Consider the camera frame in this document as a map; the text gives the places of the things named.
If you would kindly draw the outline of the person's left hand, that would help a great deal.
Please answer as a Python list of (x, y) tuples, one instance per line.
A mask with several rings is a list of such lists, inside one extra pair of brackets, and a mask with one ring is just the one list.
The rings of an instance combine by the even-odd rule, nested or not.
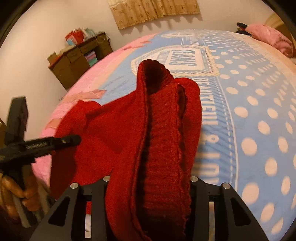
[(23, 182), (25, 190), (8, 175), (1, 173), (1, 207), (12, 219), (18, 219), (19, 214), (13, 201), (13, 195), (22, 200), (22, 204), (29, 211), (38, 211), (41, 202), (38, 192), (37, 178), (31, 165), (24, 166), (25, 176)]

